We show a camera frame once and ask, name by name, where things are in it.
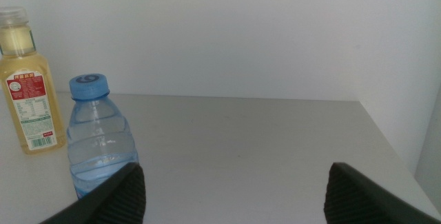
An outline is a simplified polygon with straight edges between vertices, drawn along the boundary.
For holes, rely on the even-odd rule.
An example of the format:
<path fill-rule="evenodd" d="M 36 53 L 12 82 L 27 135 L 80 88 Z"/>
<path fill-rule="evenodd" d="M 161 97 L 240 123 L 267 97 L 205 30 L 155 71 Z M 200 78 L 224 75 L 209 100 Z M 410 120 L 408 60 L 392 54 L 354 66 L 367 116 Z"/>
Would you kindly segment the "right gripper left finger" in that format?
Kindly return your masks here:
<path fill-rule="evenodd" d="M 89 194 L 44 220 L 44 223 L 141 224 L 145 208 L 143 169 L 139 163 L 128 163 Z"/>

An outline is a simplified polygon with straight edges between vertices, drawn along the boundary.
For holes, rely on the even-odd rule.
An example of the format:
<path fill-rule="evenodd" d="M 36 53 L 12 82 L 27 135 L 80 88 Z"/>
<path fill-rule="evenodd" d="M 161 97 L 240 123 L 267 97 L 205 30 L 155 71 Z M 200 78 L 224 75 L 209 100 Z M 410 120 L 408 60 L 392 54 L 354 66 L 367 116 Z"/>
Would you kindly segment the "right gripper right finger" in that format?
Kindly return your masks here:
<path fill-rule="evenodd" d="M 346 163 L 333 163 L 323 211 L 331 224 L 440 224 Z"/>

